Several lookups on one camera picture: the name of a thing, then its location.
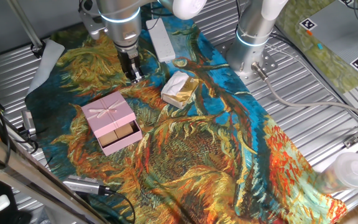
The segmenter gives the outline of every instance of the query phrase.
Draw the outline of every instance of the metal rod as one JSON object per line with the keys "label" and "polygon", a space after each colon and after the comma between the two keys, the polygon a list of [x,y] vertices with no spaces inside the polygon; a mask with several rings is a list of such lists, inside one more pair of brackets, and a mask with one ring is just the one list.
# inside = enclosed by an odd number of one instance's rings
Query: metal rod
{"label": "metal rod", "polygon": [[[38,200],[46,206],[57,210],[60,213],[69,213],[71,217],[75,217],[83,223],[108,223],[100,214],[91,208],[86,202],[67,191],[62,186],[51,181],[45,173],[48,172],[40,169],[41,166],[33,166],[33,159],[27,152],[17,151],[11,152],[8,169],[0,170],[0,180],[15,187],[17,189],[25,189],[30,197]],[[0,141],[0,162],[6,157],[6,145]]]}
{"label": "metal rod", "polygon": [[42,48],[42,42],[38,38],[37,34],[34,31],[29,19],[25,15],[23,9],[20,7],[20,4],[17,0],[7,0],[9,6],[12,8],[13,12],[19,18],[25,32],[30,37],[31,42],[34,44],[34,50],[39,50]]}

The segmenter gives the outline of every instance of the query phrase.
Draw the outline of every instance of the plastic bottle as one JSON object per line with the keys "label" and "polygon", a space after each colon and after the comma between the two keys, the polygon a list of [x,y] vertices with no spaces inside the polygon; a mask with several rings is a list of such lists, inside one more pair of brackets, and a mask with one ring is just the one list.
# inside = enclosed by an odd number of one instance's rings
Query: plastic bottle
{"label": "plastic bottle", "polygon": [[345,152],[317,176],[316,188],[324,194],[358,189],[358,154]]}

